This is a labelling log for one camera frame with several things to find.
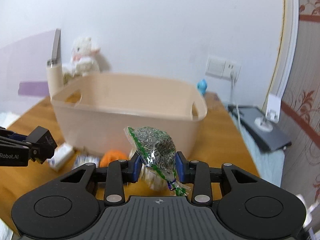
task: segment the crosshair symbol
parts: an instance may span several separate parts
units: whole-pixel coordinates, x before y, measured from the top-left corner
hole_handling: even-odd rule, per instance
[[[162,199],[157,199],[155,202],[160,205],[160,204],[162,204],[164,201],[163,201]]]

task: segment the power cord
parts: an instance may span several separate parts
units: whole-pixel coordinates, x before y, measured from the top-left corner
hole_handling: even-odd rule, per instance
[[[232,71],[230,74],[230,78],[231,78],[231,95],[232,95],[232,103],[234,105],[236,105],[236,111],[237,111],[237,116],[238,116],[238,127],[239,127],[239,131],[241,133],[242,138],[244,138],[244,135],[242,133],[242,126],[241,126],[241,121],[240,121],[240,111],[239,111],[239,106],[238,103],[235,100],[235,95],[234,95],[234,89],[235,89],[235,85],[236,85],[236,75],[234,75],[234,72]]]

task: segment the beige plastic basket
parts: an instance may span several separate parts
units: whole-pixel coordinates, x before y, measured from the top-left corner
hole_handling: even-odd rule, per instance
[[[150,126],[166,131],[188,157],[207,114],[204,98],[191,84],[117,73],[78,78],[51,103],[66,142],[96,155],[110,149],[128,154],[124,128]]]

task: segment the bag of seeds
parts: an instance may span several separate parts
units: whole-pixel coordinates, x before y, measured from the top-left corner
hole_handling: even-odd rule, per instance
[[[176,180],[176,147],[171,137],[164,131],[152,127],[124,129],[128,140],[150,171],[166,180],[168,188],[176,196],[185,196],[190,188]]]

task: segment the light switch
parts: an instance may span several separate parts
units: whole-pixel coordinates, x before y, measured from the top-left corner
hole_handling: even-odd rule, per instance
[[[218,57],[209,57],[207,62],[206,73],[222,77],[225,63],[225,59]]]

